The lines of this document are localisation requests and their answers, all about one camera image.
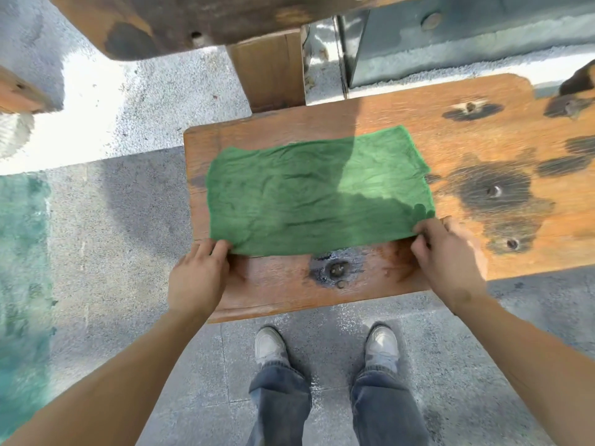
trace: white shoe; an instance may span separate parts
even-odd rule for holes
[[[268,361],[282,361],[285,365],[290,366],[285,342],[278,331],[272,327],[260,329],[254,341],[254,350],[257,363],[261,367]]]
[[[394,332],[378,325],[372,329],[366,341],[366,367],[383,366],[397,373],[399,361],[399,344]]]

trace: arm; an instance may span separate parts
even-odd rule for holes
[[[430,286],[472,331],[559,446],[595,438],[595,361],[507,312],[487,292],[487,260],[451,217],[416,225],[411,246]]]
[[[192,246],[171,271],[169,310],[151,330],[38,411],[4,444],[134,446],[175,362],[219,304],[228,249],[227,242],[210,239]]]

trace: person's right arm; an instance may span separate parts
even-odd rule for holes
[[[595,444],[595,361],[507,312],[487,292],[487,260],[452,217],[416,225],[411,246],[432,290],[472,331],[559,446]]]

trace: pant leg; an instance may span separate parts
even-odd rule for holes
[[[394,373],[364,369],[351,390],[353,430],[360,446],[426,446],[424,419],[415,399]]]
[[[301,446],[303,424],[310,414],[308,382],[281,361],[271,361],[250,384],[258,408],[247,446]]]

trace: green towel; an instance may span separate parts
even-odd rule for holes
[[[412,236],[434,216],[430,171],[404,127],[264,150],[224,149],[206,177],[211,238],[300,255]]]

